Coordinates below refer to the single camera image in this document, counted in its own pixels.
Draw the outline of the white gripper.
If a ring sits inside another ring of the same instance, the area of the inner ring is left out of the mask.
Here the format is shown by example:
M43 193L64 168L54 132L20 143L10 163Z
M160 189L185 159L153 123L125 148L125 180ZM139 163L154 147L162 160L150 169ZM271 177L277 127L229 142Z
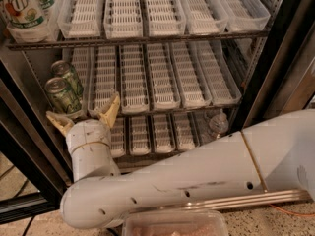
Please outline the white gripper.
M89 119L75 124L70 118L51 111L46 112L46 117L63 136L66 136L68 148L78 148L89 143L109 146L111 144L109 128L114 126L119 108L120 95L115 92L97 113L99 121Z

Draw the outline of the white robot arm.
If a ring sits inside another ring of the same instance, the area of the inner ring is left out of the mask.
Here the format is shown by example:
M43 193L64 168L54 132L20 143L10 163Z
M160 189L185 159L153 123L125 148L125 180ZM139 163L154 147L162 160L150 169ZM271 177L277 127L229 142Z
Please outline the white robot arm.
M123 174L110 152L120 97L94 119L74 122L47 112L66 139L74 182L60 203L77 229L115 227L132 210L244 196L258 191L305 190L315 197L315 110L286 113Z

